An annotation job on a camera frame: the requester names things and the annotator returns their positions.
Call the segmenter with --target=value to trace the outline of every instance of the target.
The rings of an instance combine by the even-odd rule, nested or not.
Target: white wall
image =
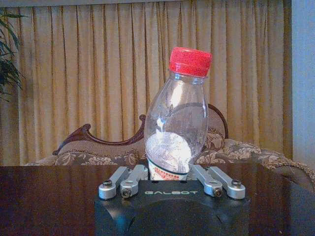
[[[292,0],[293,160],[315,169],[315,0]]]

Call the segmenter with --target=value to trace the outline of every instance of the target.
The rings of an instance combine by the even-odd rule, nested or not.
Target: bottle neck
[[[204,80],[206,79],[206,77],[194,77],[190,75],[179,74],[173,71],[170,71],[169,78],[175,81],[180,80],[180,81],[183,81],[184,83],[189,83],[193,85],[203,85]]]

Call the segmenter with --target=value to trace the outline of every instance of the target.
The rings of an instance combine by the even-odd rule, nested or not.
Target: red bottle cap
[[[191,48],[173,48],[169,69],[175,73],[205,77],[207,76],[212,54]]]

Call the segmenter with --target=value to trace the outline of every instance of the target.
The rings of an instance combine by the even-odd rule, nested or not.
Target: beige curtain
[[[10,103],[0,102],[2,165],[50,155],[85,123],[101,139],[131,137],[168,77],[175,46],[213,54],[204,87],[208,102],[226,117],[230,138],[290,157],[290,92],[284,86],[291,80],[284,73],[290,22],[282,0],[11,10],[28,16],[12,21],[21,40],[16,64],[25,79]]]

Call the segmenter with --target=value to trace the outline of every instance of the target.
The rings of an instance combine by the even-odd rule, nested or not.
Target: silver metal bracket
[[[108,200],[115,197],[117,187],[124,179],[128,177],[128,175],[128,168],[125,166],[120,166],[109,179],[105,180],[98,187],[99,198]]]
[[[208,173],[223,184],[223,188],[226,190],[226,193],[229,197],[234,199],[245,198],[246,189],[239,180],[232,179],[216,166],[211,166],[208,169]]]
[[[222,195],[222,183],[209,175],[200,165],[191,166],[192,176],[195,176],[203,185],[206,194],[212,197],[220,197]]]
[[[148,179],[148,168],[136,165],[129,177],[120,183],[120,193],[123,198],[129,198],[138,193],[139,180]]]
[[[205,170],[200,165],[191,165],[188,179],[199,180],[204,187],[204,192],[212,197],[220,197],[224,188],[231,198],[245,198],[245,186],[216,166]],[[117,187],[120,186],[122,197],[129,198],[138,193],[140,180],[148,180],[148,168],[144,165],[136,165],[133,170],[121,166],[98,187],[98,196],[104,200],[114,198]]]

